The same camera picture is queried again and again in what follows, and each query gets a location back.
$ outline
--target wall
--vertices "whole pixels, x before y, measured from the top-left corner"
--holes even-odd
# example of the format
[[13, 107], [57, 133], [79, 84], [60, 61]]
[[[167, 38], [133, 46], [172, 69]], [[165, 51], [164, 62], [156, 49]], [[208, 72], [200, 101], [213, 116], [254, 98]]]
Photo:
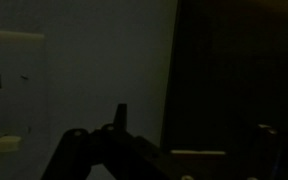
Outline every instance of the wall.
[[159, 144], [175, 11], [176, 0], [0, 1], [0, 29], [46, 35], [50, 154], [67, 129], [111, 122], [120, 102], [128, 131]]

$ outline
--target dark wall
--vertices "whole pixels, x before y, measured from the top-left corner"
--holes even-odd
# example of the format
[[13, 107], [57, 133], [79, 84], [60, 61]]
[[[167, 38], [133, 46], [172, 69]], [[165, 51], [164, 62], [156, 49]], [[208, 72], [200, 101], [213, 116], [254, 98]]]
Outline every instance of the dark wall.
[[162, 147], [236, 149], [257, 124], [288, 132], [288, 13], [246, 0], [179, 10]]

